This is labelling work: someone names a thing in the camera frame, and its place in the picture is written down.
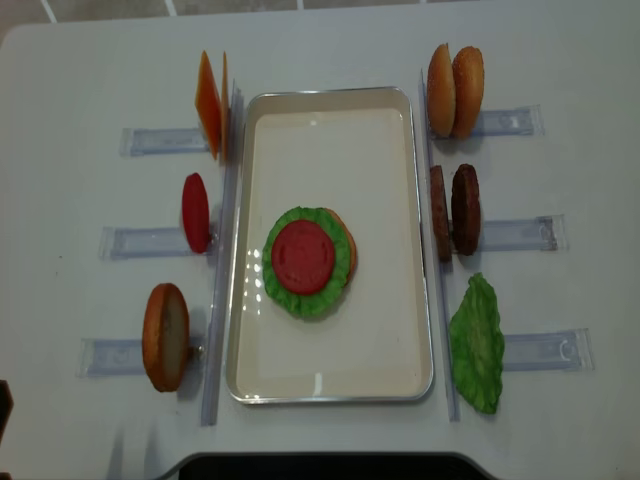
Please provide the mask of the green lettuce leaf on stack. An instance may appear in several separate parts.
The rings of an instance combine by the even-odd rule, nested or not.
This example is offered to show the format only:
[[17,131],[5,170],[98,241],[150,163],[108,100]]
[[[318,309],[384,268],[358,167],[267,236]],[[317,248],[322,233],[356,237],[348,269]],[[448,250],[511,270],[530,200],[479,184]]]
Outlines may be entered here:
[[[297,295],[289,292],[276,279],[271,265],[271,247],[276,235],[288,223],[309,220],[319,224],[329,235],[335,247],[335,264],[328,283],[319,292]],[[285,212],[271,228],[262,250],[263,282],[267,295],[280,307],[297,318],[318,318],[327,312],[341,297],[350,267],[350,248],[341,226],[323,207],[295,207]]]

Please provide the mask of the red tomato slice on stack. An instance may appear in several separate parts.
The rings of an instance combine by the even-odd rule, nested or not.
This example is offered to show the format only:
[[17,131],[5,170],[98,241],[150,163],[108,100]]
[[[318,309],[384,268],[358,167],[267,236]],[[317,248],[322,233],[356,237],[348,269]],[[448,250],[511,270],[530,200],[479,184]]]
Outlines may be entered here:
[[328,283],[335,264],[335,247],[322,227],[295,220],[276,235],[271,265],[282,287],[297,295],[319,292]]

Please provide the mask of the bottom bun under lettuce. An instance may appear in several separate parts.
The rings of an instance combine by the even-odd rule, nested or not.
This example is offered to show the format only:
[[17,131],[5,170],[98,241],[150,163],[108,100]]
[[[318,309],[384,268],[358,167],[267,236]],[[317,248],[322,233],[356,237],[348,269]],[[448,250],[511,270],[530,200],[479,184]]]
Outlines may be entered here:
[[324,210],[327,211],[332,217],[333,219],[341,226],[342,230],[344,231],[348,243],[349,243],[349,248],[350,248],[350,267],[349,267],[349,272],[347,274],[346,277],[346,281],[344,286],[346,287],[351,278],[353,277],[353,274],[356,270],[357,267],[357,262],[358,262],[358,253],[357,253],[357,246],[354,240],[353,235],[351,234],[350,230],[348,229],[348,227],[346,226],[346,224],[343,222],[343,220],[341,219],[341,217],[332,209],[330,208],[326,208],[324,207]]

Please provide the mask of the dark brown meat patty right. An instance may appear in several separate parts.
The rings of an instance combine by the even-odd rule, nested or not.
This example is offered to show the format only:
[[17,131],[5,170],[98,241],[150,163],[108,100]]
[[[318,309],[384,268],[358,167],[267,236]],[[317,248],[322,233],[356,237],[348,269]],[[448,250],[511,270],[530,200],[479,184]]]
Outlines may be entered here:
[[475,253],[481,231],[479,184],[472,165],[461,164],[452,183],[453,242],[459,254]]

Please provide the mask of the orange cheese slice left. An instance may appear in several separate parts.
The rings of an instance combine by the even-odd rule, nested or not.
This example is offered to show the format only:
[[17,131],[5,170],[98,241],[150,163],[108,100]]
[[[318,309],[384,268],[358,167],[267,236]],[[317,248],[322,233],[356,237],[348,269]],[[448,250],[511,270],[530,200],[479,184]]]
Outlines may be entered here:
[[202,51],[195,94],[200,124],[214,158],[221,150],[221,103],[209,57]]

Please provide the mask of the standing green lettuce leaf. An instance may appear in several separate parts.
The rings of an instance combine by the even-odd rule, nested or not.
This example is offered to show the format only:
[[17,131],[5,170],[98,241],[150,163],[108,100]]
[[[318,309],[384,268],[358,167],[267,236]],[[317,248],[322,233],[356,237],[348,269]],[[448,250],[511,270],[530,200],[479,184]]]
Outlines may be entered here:
[[469,278],[449,338],[458,393],[476,411],[494,415],[503,389],[505,338],[495,290],[480,273]]

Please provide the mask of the white rectangular metal tray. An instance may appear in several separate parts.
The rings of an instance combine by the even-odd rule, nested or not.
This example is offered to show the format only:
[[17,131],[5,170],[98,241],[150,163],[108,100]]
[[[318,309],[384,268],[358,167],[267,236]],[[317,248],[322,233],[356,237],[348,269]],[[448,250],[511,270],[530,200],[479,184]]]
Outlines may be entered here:
[[[433,377],[413,111],[396,87],[263,94],[235,201],[226,377],[244,404],[408,401]],[[266,291],[262,250],[295,207],[335,211],[358,263],[304,320]]]

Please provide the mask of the standing bun half left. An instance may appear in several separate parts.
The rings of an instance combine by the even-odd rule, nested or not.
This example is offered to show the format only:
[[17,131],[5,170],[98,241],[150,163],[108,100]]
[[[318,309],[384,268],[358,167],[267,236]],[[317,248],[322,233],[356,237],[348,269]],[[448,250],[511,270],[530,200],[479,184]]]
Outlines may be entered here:
[[142,358],[147,377],[159,392],[178,390],[188,359],[189,312],[179,288],[158,284],[144,315]]

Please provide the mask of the plain bun half top right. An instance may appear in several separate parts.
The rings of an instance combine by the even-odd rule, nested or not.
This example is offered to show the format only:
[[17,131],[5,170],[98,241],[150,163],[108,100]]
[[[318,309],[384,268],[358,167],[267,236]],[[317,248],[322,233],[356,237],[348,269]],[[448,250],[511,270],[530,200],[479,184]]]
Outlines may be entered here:
[[431,58],[426,94],[431,129],[439,137],[448,137],[455,120],[456,87],[447,44],[439,45]]

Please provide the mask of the black base at bottom edge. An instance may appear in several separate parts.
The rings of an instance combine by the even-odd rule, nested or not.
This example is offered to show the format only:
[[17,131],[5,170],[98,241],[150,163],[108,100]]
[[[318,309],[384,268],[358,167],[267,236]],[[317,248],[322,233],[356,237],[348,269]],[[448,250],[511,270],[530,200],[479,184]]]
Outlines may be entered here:
[[471,461],[445,454],[291,453],[196,456],[170,479],[491,479]]

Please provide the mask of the sesame bun half top right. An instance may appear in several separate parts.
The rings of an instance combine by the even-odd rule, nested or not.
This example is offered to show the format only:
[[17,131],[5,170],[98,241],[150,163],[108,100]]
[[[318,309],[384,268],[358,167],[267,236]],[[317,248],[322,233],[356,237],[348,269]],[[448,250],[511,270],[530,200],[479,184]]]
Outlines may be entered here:
[[465,139],[471,135],[476,124],[484,95],[484,62],[481,51],[473,46],[462,48],[453,60],[452,69],[456,88],[452,135]]

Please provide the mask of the brown object at left edge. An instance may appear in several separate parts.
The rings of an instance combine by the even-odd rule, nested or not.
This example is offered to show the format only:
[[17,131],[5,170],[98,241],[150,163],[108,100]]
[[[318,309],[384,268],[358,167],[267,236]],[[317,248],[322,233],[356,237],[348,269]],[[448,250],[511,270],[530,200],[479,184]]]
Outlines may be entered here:
[[3,438],[11,412],[14,407],[14,400],[6,380],[0,381],[0,440]]

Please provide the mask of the clear acrylic holder left rail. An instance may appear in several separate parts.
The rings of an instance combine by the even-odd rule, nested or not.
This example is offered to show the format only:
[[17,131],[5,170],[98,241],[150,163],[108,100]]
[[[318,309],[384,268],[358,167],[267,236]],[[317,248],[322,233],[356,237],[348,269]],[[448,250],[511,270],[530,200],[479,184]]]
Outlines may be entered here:
[[229,126],[229,160],[224,168],[224,189],[218,222],[217,263],[208,327],[208,345],[204,368],[201,405],[201,426],[214,426],[217,422],[219,391],[222,378],[225,326],[230,313],[230,284],[236,249],[238,184],[241,178],[244,135],[244,97],[237,82],[233,82],[231,118]]

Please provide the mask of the clear acrylic holder rail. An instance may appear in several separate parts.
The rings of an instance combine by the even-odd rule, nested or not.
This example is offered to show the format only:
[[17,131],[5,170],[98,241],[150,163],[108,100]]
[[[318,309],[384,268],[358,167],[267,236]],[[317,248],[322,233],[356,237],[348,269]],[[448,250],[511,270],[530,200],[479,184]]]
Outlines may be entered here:
[[456,388],[454,386],[453,377],[452,377],[452,361],[451,361],[451,351],[449,344],[449,331],[448,331],[448,301],[446,294],[446,282],[443,277],[443,264],[440,262],[437,252],[436,246],[436,237],[433,232],[432,227],[432,206],[433,202],[431,200],[431,180],[430,180],[430,169],[433,166],[433,158],[432,158],[432,143],[431,143],[431,133],[430,126],[427,115],[427,95],[426,95],[426,85],[427,85],[427,71],[426,68],[423,67],[420,71],[420,80],[419,80],[419,94],[420,94],[420,112],[421,112],[421,135],[422,135],[422,144],[424,151],[424,166],[425,166],[425,176],[426,176],[426,188],[427,188],[427,200],[429,201],[429,227],[430,233],[432,236],[433,249],[434,249],[434,271],[435,271],[435,289],[436,289],[436,299],[437,299],[437,311],[439,318],[439,328],[440,328],[440,338],[441,338],[441,348],[443,355],[443,370],[444,370],[444,384],[446,389],[446,398],[447,398],[447,408],[448,408],[448,417],[450,422],[458,422],[460,420],[460,408],[459,408],[459,400]]
[[224,168],[224,189],[218,222],[217,263],[208,327],[208,345],[204,368],[201,405],[201,426],[214,426],[217,422],[219,391],[222,378],[225,326],[230,313],[230,284],[236,249],[238,184],[241,178],[244,135],[244,97],[237,82],[233,82],[231,118],[229,126],[229,160]]

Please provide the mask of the clear acrylic holder right rail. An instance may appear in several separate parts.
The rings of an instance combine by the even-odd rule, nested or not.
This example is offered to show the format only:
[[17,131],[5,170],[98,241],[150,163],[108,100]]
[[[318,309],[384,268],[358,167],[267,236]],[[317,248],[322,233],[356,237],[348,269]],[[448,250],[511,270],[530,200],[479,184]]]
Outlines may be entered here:
[[426,85],[427,85],[427,71],[426,68],[423,67],[420,71],[420,80],[419,80],[419,94],[420,94],[420,112],[421,112],[421,135],[422,135],[422,144],[424,151],[424,166],[425,166],[425,176],[426,176],[426,188],[427,188],[427,200],[429,201],[429,227],[430,233],[432,236],[433,249],[434,249],[434,271],[435,271],[435,289],[436,289],[436,299],[437,299],[437,311],[439,318],[439,328],[440,328],[440,338],[441,338],[441,348],[443,355],[443,370],[444,370],[444,384],[446,389],[446,398],[447,398],[447,408],[448,408],[448,417],[450,422],[458,422],[460,420],[460,408],[459,408],[459,400],[456,388],[454,386],[453,377],[452,377],[452,361],[451,361],[451,351],[449,344],[449,331],[448,331],[448,301],[446,294],[446,282],[443,277],[443,264],[440,262],[437,252],[436,246],[436,237],[433,232],[432,227],[432,206],[433,202],[431,200],[431,180],[430,180],[430,169],[433,166],[433,158],[432,158],[432,143],[431,143],[431,133],[430,126],[427,115],[427,95],[426,95]]

